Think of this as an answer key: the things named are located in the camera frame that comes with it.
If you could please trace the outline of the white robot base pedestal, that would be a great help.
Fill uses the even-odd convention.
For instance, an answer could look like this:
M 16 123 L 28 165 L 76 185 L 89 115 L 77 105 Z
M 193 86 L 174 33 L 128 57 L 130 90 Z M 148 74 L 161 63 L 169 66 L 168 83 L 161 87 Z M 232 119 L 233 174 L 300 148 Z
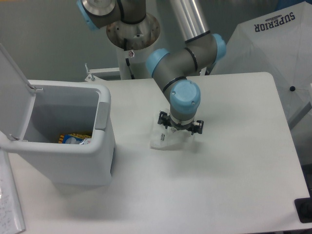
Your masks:
M 155 50 L 160 35 L 160 24 L 151 14 L 138 24 L 116 21 L 106 26 L 107 37 L 116 49 L 119 68 L 125 64 L 146 63 Z

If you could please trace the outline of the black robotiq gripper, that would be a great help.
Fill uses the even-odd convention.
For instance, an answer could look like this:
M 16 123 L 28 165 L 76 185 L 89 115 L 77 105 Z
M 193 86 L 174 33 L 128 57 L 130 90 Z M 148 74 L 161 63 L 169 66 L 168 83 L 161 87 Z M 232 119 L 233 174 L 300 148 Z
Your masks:
M 174 116 L 169 116 L 167 112 L 160 111 L 157 123 L 163 125 L 166 129 L 170 126 L 174 127 L 177 130 L 187 130 L 193 134 L 202 134 L 204 121 L 197 120 L 194 122 L 194 118 L 188 120 L 178 120 Z

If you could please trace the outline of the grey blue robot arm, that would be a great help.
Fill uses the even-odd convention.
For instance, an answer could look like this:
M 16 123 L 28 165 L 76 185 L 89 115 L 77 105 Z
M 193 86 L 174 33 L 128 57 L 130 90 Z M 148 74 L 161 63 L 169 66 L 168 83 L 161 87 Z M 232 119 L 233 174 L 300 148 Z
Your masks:
M 146 11 L 144 0 L 79 0 L 77 6 L 88 27 L 106 29 L 117 50 L 122 79 L 153 78 L 170 104 L 158 124 L 201 134 L 204 122 L 195 120 L 200 89 L 187 76 L 214 65 L 226 54 L 226 43 L 213 34 L 197 0 L 172 0 L 185 47 L 176 53 L 155 49 L 158 20 Z

